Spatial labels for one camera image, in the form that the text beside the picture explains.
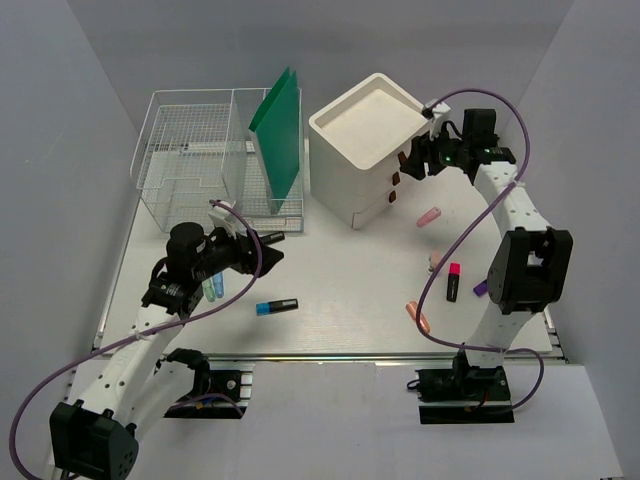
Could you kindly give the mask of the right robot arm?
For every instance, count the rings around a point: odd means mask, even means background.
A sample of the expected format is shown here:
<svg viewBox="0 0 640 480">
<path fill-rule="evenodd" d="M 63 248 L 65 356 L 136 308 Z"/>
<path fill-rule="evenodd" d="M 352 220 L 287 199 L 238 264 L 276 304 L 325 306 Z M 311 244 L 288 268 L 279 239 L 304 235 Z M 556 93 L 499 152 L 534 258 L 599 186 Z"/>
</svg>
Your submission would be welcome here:
<svg viewBox="0 0 640 480">
<path fill-rule="evenodd" d="M 497 377 L 526 323 L 559 300 L 573 248 L 571 234 L 553 228 L 534 206 L 520 165 L 498 144 L 496 117 L 493 109 L 465 110 L 460 132 L 442 128 L 414 138 L 401 165 L 417 179 L 459 168 L 486 201 L 502 237 L 487 273 L 489 304 L 452 366 L 452 388 L 466 399 Z"/>
</svg>

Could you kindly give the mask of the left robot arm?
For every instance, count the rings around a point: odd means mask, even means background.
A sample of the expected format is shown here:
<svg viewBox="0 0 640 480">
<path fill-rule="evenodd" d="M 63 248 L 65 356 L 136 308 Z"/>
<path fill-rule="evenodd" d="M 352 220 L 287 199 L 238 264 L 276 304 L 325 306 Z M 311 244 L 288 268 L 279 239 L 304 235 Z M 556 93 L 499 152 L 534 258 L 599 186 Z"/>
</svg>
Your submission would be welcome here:
<svg viewBox="0 0 640 480">
<path fill-rule="evenodd" d="M 166 255 L 154 267 L 131 329 L 129 344 L 114 350 L 102 373 L 73 404 L 59 403 L 50 419 L 56 467 L 89 479 L 124 479 L 143 437 L 181 399 L 199 399 L 211 387 L 204 355 L 164 351 L 203 297 L 204 281 L 231 268 L 263 276 L 283 252 L 281 232 L 256 236 L 197 223 L 173 227 Z"/>
</svg>

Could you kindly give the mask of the pink highlighter marker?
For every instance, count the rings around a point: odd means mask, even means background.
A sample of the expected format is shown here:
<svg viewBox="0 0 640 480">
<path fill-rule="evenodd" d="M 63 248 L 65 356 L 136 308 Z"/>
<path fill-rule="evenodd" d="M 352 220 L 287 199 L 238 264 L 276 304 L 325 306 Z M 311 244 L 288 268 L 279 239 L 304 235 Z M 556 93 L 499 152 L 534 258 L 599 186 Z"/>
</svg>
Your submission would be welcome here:
<svg viewBox="0 0 640 480">
<path fill-rule="evenodd" d="M 460 283 L 461 265 L 456 262 L 452 262 L 449 265 L 447 276 L 447 290 L 446 300 L 448 302 L 455 303 L 458 297 L 459 283 Z"/>
</svg>

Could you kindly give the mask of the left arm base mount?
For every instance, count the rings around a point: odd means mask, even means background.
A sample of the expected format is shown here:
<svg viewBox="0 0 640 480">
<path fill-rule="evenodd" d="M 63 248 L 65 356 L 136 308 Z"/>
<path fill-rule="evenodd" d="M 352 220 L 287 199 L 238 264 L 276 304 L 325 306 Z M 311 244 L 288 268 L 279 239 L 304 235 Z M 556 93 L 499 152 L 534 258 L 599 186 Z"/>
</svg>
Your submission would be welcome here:
<svg viewBox="0 0 640 480">
<path fill-rule="evenodd" d="M 241 419 L 251 395 L 252 374 L 227 364 L 212 365 L 197 350 L 177 349 L 156 362 L 151 399 L 178 396 L 163 412 L 171 419 Z"/>
</svg>

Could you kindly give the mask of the green plastic folder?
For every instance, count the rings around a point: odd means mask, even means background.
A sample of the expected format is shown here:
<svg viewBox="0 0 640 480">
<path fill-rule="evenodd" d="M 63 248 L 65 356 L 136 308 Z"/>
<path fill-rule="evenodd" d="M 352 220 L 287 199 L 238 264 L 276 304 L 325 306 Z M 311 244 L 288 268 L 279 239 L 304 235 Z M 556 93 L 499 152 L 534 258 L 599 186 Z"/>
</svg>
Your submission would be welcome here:
<svg viewBox="0 0 640 480">
<path fill-rule="evenodd" d="M 264 177 L 269 211 L 276 215 L 299 172 L 300 99 L 295 71 L 289 67 L 283 71 L 248 129 Z"/>
</svg>

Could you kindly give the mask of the blue highlighter marker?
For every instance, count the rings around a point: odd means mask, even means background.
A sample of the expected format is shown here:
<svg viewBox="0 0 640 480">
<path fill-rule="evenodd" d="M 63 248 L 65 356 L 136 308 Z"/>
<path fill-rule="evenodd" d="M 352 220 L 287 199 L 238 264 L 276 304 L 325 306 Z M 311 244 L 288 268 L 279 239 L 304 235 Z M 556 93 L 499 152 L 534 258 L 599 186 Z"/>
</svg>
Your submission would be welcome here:
<svg viewBox="0 0 640 480">
<path fill-rule="evenodd" d="M 264 316 L 275 313 L 287 312 L 299 308 L 297 299 L 283 299 L 263 302 L 256 305 L 256 315 Z"/>
</svg>

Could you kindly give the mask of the white drawer cabinet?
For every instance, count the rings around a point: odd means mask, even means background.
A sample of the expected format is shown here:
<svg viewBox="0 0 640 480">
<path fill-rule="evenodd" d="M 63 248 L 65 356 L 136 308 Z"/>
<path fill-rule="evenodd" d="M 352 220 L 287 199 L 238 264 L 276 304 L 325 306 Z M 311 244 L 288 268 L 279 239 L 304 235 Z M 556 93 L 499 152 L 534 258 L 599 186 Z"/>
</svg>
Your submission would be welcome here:
<svg viewBox="0 0 640 480">
<path fill-rule="evenodd" d="M 357 230 L 394 203 L 407 183 L 400 160 L 428 130 L 422 104 L 374 73 L 309 118 L 310 189 Z"/>
</svg>

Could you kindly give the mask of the yellow highlighter marker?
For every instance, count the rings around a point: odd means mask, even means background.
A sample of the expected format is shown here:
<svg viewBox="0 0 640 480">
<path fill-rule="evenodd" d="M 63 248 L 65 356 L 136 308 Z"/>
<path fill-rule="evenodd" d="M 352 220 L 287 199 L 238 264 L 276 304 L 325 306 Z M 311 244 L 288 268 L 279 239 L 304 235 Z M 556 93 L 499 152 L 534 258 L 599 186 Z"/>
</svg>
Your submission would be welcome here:
<svg viewBox="0 0 640 480">
<path fill-rule="evenodd" d="M 260 237 L 260 241 L 267 246 L 276 244 L 285 240 L 285 234 L 282 231 L 269 233 Z"/>
</svg>

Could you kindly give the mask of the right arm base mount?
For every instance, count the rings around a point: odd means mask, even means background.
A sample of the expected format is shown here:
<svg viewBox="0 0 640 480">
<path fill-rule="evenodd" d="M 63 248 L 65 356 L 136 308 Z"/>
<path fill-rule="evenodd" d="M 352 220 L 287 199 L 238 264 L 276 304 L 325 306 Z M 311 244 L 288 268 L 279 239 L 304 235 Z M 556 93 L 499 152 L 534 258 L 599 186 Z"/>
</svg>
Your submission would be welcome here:
<svg viewBox="0 0 640 480">
<path fill-rule="evenodd" d="M 503 367 L 422 369 L 407 383 L 417 394 L 422 425 L 511 424 L 515 421 Z"/>
</svg>

